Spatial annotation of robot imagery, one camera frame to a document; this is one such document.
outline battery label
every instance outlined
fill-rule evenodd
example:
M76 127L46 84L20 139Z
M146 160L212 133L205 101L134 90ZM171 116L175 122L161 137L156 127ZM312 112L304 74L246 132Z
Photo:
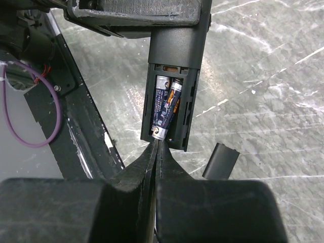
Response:
M158 117L168 97L170 82L171 82L170 77L164 77L164 76L156 77L156 91L155 91L155 104L154 104L152 131L154 131L154 128L156 127Z
M168 96L168 100L163 106L156 127L154 128L153 137L164 140L171 121L180 103L182 85L178 82L173 82Z

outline red wire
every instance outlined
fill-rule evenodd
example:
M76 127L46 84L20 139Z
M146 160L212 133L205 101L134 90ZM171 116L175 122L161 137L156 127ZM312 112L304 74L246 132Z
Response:
M49 69L47 69L46 64L44 64L44 71L43 71L43 73L42 73L42 77L46 77L46 75L50 73L51 69L52 69L51 66L49 66ZM34 84L37 85L39 81L40 81L40 78L38 77L38 78L36 78L36 79L34 80Z

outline black plastic housing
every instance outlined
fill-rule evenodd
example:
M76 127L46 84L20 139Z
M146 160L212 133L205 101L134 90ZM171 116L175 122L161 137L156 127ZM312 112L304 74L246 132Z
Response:
M26 40L20 59L29 62L46 63L54 55L54 44L51 39L36 28L26 28Z
M66 20L105 36L150 37L157 27L193 26L200 0L68 0Z
M141 139L151 142L156 76L183 79L179 111L175 115L166 141L170 148L187 151L193 108L197 93L206 35L211 20L211 0L201 1L198 25L185 28L157 28L151 34L148 77Z
M236 150L217 143L202 177L207 180L228 180L238 156Z

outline black plastic part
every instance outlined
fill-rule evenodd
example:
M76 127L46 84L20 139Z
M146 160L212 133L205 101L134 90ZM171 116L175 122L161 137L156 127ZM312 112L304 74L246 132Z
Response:
M51 13L42 14L35 28L37 31L49 36L51 39L54 51L50 59L45 62L45 64L50 65L52 69L46 78L52 83L52 85L57 85L61 88L58 92L60 96L65 96L77 88L78 85L82 84L82 82L77 81L80 74L79 71L75 71L77 69L74 68L75 63L73 57L63 36L56 36L49 18L53 18ZM39 69L42 70L44 68L42 62L36 62L36 64L39 65Z
M162 179L156 190L160 243L288 242L273 194L262 182Z
M54 44L51 39L33 27L27 28L25 34L26 40L20 59L34 63L48 62L54 54Z
M187 150L200 68L210 22L211 4L211 0L201 1L200 22L196 26L157 28L152 32L141 132L142 140L153 141L151 126L154 113L156 76L177 77L183 79L181 101L166 141L170 148Z
M149 37L160 26L199 22L199 0L69 0L64 17L106 36Z
M17 18L17 12L12 9L8 9L4 17L5 19L0 24L2 26L0 30L0 59L7 62L17 59L22 52L27 25Z
M78 88L60 99L62 129L50 144L51 150L64 178L87 178L82 168L84 159L93 178L109 179L123 170L123 162L116 147L109 148L105 144L105 136L109 136L109 133L69 49L64 47L63 36L55 37L55 42L62 43L60 46L69 59L66 59L66 64L61 60L52 65L66 65L65 68L70 70L69 75L73 82L77 82ZM49 137L55 127L56 111L46 86L37 85L25 94L25 99L45 136Z
M156 155L156 179L194 180L172 157L166 141L159 141Z
M0 8L0 35L8 34L16 27L17 13L13 8Z
M108 182L119 192L107 228L110 242L152 242L155 215L155 167L158 141Z
M217 143L202 176L207 180L228 180L239 152Z
M89 241L93 233L103 237L106 232L94 229L107 198L105 187L94 180L4 181L0 185L0 241L94 242Z

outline battery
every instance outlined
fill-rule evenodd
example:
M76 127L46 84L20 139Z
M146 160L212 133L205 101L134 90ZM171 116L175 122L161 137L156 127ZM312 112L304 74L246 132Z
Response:
M176 113L182 92L182 81L178 78L175 78L168 95L168 100L166 101L158 121L156 122L156 127L154 128L152 137L164 140L167 136L169 126L171 121Z
M153 116L153 123L151 129L152 131L154 131L154 128L156 127L162 108L167 101L170 84L171 84L170 77L164 77L164 76L156 77L154 116Z

